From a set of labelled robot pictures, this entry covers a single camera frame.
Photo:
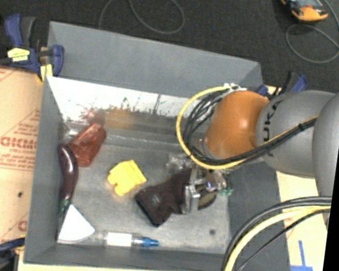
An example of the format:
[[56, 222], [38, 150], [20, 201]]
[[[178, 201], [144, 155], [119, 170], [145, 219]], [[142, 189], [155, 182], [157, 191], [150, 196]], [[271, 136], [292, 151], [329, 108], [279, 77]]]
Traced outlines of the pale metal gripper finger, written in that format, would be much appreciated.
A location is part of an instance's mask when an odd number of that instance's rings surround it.
[[199, 197], [186, 197], [184, 200], [182, 211], [184, 213], [193, 213], [195, 211], [198, 211], [200, 204], [200, 198]]
[[185, 197], [187, 197], [187, 198], [196, 198], [196, 199], [200, 198], [199, 191], [193, 185], [187, 185], [185, 187], [184, 193], [185, 193]]

